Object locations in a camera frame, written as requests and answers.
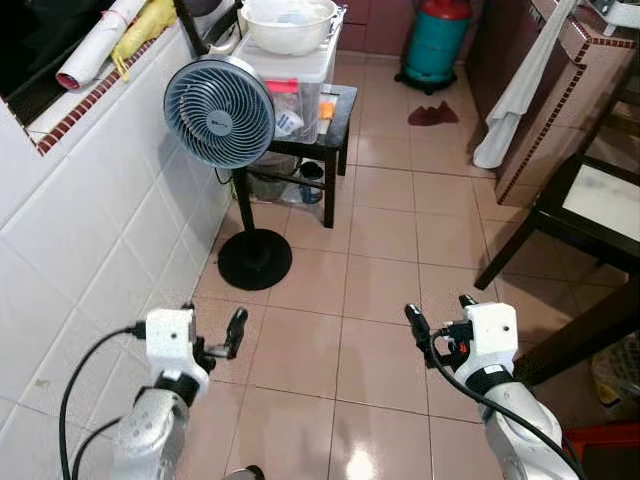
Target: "beige tiled floor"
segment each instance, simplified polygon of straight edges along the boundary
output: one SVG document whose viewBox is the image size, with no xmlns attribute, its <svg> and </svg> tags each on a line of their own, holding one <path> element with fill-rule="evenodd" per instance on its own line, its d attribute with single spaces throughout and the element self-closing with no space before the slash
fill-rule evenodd
<svg viewBox="0 0 640 480">
<path fill-rule="evenodd" d="M 526 211 L 497 205 L 491 172 L 469 162 L 477 115 L 464 76 L 427 97 L 396 84 L 396 70 L 385 59 L 338 58 L 336 82 L 359 87 L 359 98 L 335 227 L 322 227 L 321 206 L 256 204 L 256 224 L 293 247 L 291 271 L 271 289 L 245 292 L 220 278 L 216 252 L 241 228 L 237 207 L 229 210 L 196 290 L 198 325 L 221 338 L 243 305 L 247 332 L 193 411 L 180 478 L 252 463 L 272 480 L 501 478 L 476 406 L 425 371 L 404 305 L 421 304 L 437 327 L 460 317 L 462 293 L 511 303 L 531 348 L 624 280 L 536 235 L 476 290 L 479 269 Z M 461 123 L 409 128 L 411 110 L 441 100 Z M 563 424 L 584 425 L 600 420 L 590 382 L 581 365 L 539 390 Z"/>
</svg>

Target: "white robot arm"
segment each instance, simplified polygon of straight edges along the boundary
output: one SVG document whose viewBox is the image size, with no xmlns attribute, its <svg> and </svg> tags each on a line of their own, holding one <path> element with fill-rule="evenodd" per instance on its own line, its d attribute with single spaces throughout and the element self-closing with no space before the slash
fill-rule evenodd
<svg viewBox="0 0 640 480">
<path fill-rule="evenodd" d="M 481 415 L 487 442 L 505 479 L 581 478 L 579 467 L 568 463 L 571 460 L 562 454 L 562 431 L 554 415 L 512 376 L 513 357 L 518 350 L 513 307 L 504 303 L 476 304 L 467 295 L 460 297 L 460 302 L 464 307 L 463 320 L 449 322 L 434 334 L 415 305 L 405 307 L 427 368 L 438 368 L 453 386 L 479 403 L 493 404 L 493 408 L 482 406 Z M 436 351 L 437 337 L 448 341 L 449 354 Z M 454 375 L 446 372 L 444 366 L 450 366 Z M 532 428 L 524 426 L 527 422 Z M 556 448 L 543 442 L 533 429 Z"/>
<path fill-rule="evenodd" d="M 131 412 L 118 423 L 113 480 L 175 478 L 189 408 L 206 394 L 215 359 L 235 358 L 247 317 L 247 311 L 239 308 L 229 322 L 225 343 L 205 347 L 204 338 L 196 336 L 193 305 L 147 314 L 147 359 L 156 380 L 153 387 L 141 390 Z M 264 480 L 264 476 L 253 466 L 227 479 Z"/>
</svg>

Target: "teal gas cylinder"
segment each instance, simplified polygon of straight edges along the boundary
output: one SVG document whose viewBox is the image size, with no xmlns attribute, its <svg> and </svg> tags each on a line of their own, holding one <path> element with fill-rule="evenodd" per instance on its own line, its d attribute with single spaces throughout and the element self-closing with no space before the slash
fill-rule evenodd
<svg viewBox="0 0 640 480">
<path fill-rule="evenodd" d="M 427 0 L 422 4 L 399 81 L 432 93 L 455 81 L 453 65 L 471 20 L 467 0 Z"/>
</svg>

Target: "window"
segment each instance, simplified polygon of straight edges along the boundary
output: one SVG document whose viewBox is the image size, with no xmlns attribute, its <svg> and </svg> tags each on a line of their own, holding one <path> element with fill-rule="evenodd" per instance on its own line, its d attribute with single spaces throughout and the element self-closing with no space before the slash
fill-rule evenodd
<svg viewBox="0 0 640 480">
<path fill-rule="evenodd" d="M 0 95 L 23 125 L 66 90 L 55 79 L 113 0 L 5 0 Z"/>
</svg>

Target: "fan pole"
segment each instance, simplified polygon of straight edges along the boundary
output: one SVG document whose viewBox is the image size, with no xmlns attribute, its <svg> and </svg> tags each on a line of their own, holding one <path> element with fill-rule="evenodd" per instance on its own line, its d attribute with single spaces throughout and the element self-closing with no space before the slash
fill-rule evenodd
<svg viewBox="0 0 640 480">
<path fill-rule="evenodd" d="M 251 233 L 256 227 L 253 223 L 253 213 L 251 213 L 251 201 L 249 200 L 249 184 L 247 182 L 247 167 L 236 168 L 231 171 L 233 176 L 233 186 L 238 197 L 238 206 L 242 216 L 242 224 L 245 232 Z"/>
</svg>

